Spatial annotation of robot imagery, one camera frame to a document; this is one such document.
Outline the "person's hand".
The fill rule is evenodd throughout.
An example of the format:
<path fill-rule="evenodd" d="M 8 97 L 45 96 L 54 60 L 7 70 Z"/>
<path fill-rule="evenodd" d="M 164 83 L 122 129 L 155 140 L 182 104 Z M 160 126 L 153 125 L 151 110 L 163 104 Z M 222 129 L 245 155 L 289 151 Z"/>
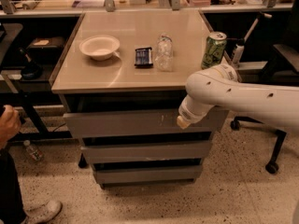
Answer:
<path fill-rule="evenodd" d="M 13 138 L 21 129 L 19 112 L 11 105 L 5 105 L 0 116 L 0 149 L 7 145 L 7 141 Z"/>

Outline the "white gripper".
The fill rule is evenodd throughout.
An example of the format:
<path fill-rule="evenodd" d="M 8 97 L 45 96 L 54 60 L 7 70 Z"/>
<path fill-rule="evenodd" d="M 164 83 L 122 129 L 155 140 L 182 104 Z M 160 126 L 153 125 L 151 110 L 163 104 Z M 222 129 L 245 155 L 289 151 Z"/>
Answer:
<path fill-rule="evenodd" d="M 205 105 L 197 102 L 191 96 L 186 96 L 178 109 L 177 125 L 186 129 L 190 124 L 202 120 L 213 105 Z"/>

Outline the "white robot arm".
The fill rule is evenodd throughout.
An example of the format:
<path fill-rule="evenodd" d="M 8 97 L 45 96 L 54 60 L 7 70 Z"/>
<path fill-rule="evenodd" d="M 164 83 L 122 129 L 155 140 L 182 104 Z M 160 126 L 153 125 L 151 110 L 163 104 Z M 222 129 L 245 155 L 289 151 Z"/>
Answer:
<path fill-rule="evenodd" d="M 299 131 L 297 87 L 240 83 L 235 69 L 222 63 L 191 74 L 185 89 L 187 95 L 177 117 L 177 125 L 182 129 L 220 106 L 287 133 Z"/>

